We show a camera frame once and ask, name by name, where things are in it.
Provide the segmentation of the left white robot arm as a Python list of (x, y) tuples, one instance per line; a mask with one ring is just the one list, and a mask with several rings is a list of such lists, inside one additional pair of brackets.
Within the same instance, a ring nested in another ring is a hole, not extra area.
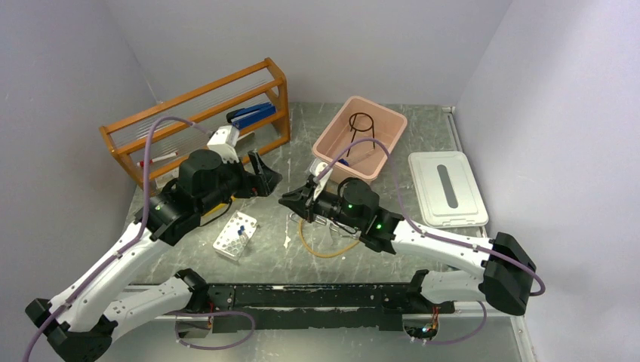
[(256, 152), (247, 171), (216, 152), (192, 152), (176, 178), (147, 199), (125, 233), (82, 277), (52, 299), (34, 299), (29, 319), (65, 361), (95, 361), (128, 331), (174, 311), (197, 314), (211, 306), (209, 284), (190, 268), (166, 282), (121, 299), (138, 271), (156, 261), (231, 198), (266, 197), (282, 180)]

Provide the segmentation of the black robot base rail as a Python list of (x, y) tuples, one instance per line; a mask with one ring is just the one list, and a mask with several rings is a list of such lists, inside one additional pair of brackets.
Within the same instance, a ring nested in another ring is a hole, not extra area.
[(219, 317), (214, 333), (240, 330), (376, 327), (403, 330), (410, 314), (452, 314), (452, 302), (433, 304), (409, 283), (382, 284), (209, 284), (184, 312), (241, 311), (252, 318)]

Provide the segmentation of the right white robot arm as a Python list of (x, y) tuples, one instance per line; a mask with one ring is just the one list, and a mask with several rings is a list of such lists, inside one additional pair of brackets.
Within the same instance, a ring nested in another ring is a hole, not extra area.
[(278, 202), (308, 222), (320, 216), (357, 231), (358, 239), (374, 252), (422, 256), (450, 266), (451, 271), (416, 274), (417, 286), (407, 293), (414, 311), (444, 302), (479, 301), (522, 316), (534, 295), (536, 266), (512, 235), (469, 237), (420, 225), (381, 207), (380, 196), (360, 179), (347, 179), (335, 193), (308, 179)]

